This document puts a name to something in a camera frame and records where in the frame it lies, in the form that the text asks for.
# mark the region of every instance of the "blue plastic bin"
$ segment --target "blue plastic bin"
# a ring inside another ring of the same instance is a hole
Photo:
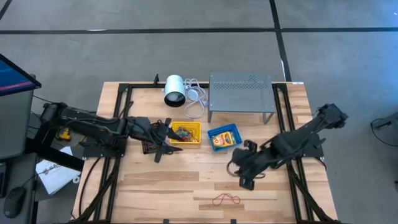
[[[215,136],[217,134],[221,134],[221,133],[223,133],[225,131],[231,131],[234,134],[236,144],[232,145],[232,146],[227,146],[227,147],[222,147],[222,148],[215,149],[215,147],[213,145],[213,141],[211,140],[211,137]],[[222,126],[222,127],[219,127],[219,128],[215,128],[215,129],[209,130],[209,131],[207,131],[207,135],[209,136],[209,141],[210,141],[210,144],[211,144],[211,146],[213,148],[213,151],[215,151],[215,152],[222,151],[224,149],[231,148],[233,146],[237,146],[237,145],[242,144],[241,135],[239,134],[239,131],[236,128],[236,124],[229,124],[229,125],[226,125],[226,126]]]

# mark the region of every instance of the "computer monitor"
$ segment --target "computer monitor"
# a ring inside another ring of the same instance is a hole
[[[0,96],[40,88],[36,79],[0,54]]]

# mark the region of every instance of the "yellow plastic bin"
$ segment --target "yellow plastic bin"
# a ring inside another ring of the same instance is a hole
[[[187,131],[192,131],[192,135],[195,139],[198,141],[191,141],[191,142],[181,142],[178,140],[170,139],[170,143],[173,144],[200,144],[200,122],[188,122],[188,121],[174,121],[172,122],[172,129],[174,132],[177,132],[177,130],[183,127]]]

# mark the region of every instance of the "wooden table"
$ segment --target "wooden table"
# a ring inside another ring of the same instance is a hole
[[[118,85],[118,82],[104,83],[98,106],[100,116],[112,117]],[[295,126],[299,128],[312,118],[305,86],[287,83],[287,88]],[[285,115],[282,94],[280,98]],[[160,88],[135,88],[132,100],[130,116],[148,116],[153,122],[166,117],[172,121],[200,121],[201,144],[179,145],[183,146],[182,152],[163,156],[156,164],[153,154],[143,155],[140,141],[129,139],[120,165],[113,223],[161,223],[165,218],[171,223],[229,223],[231,219],[237,219],[238,223],[295,223],[285,166],[277,170],[267,169],[266,177],[256,180],[254,191],[244,190],[238,185],[239,179],[226,172],[226,163],[231,160],[233,150],[213,152],[206,133],[209,129],[236,123],[242,139],[261,144],[280,132],[277,116],[266,125],[262,123],[260,113],[215,113],[211,123],[207,123],[207,114],[199,119],[190,119],[184,116],[183,107],[171,108],[164,103],[164,93]],[[289,127],[287,117],[284,121]],[[103,160],[90,176],[83,208],[90,204],[98,191]],[[73,209],[75,216],[82,183],[94,161],[88,159],[85,162]],[[325,168],[315,159],[303,159],[303,163],[310,193],[326,214],[337,218]],[[225,198],[220,206],[212,205],[212,200],[222,193],[239,196],[241,203],[235,205]],[[302,196],[299,195],[303,218],[306,218]],[[108,196],[105,195],[101,218],[105,216],[107,201]]]

